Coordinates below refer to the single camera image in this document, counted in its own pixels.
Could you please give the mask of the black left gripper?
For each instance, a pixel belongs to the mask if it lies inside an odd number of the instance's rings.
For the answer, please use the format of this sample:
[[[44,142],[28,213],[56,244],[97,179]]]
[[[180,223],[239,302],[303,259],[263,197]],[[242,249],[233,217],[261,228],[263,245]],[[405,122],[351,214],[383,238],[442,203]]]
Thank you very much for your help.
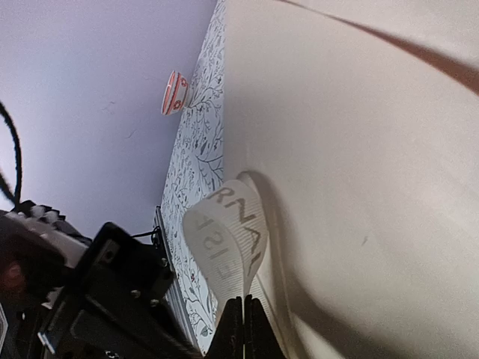
[[[173,274],[158,250],[115,224],[81,237],[57,212],[1,215],[2,335],[21,358],[199,358],[165,294]]]

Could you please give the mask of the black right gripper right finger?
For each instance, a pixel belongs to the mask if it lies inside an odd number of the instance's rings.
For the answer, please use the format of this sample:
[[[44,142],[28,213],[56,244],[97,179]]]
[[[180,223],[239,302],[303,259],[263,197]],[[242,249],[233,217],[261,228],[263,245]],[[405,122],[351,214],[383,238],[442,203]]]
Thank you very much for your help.
[[[286,359],[259,299],[244,301],[244,358]]]

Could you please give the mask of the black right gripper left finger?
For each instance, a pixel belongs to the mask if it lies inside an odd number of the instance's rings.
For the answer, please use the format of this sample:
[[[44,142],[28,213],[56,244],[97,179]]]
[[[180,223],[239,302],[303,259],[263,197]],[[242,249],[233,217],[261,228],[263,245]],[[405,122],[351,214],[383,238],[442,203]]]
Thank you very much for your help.
[[[229,299],[224,307],[205,359],[243,359],[242,299]]]

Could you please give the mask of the cream ribbon bow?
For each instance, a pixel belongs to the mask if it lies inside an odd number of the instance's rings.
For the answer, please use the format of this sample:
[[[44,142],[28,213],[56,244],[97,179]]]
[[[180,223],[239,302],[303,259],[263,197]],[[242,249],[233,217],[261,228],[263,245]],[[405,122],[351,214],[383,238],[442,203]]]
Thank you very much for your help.
[[[216,298],[216,324],[232,298],[253,295],[269,308],[258,277],[269,229],[259,191],[248,173],[228,180],[186,210],[183,236]]]

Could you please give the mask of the peach wrapping paper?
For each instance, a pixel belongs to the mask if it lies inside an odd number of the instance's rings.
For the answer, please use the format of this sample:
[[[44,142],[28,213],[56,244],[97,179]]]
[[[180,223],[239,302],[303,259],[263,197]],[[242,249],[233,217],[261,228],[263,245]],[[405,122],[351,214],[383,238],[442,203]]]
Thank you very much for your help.
[[[478,356],[478,3],[229,1],[225,168],[294,358]]]

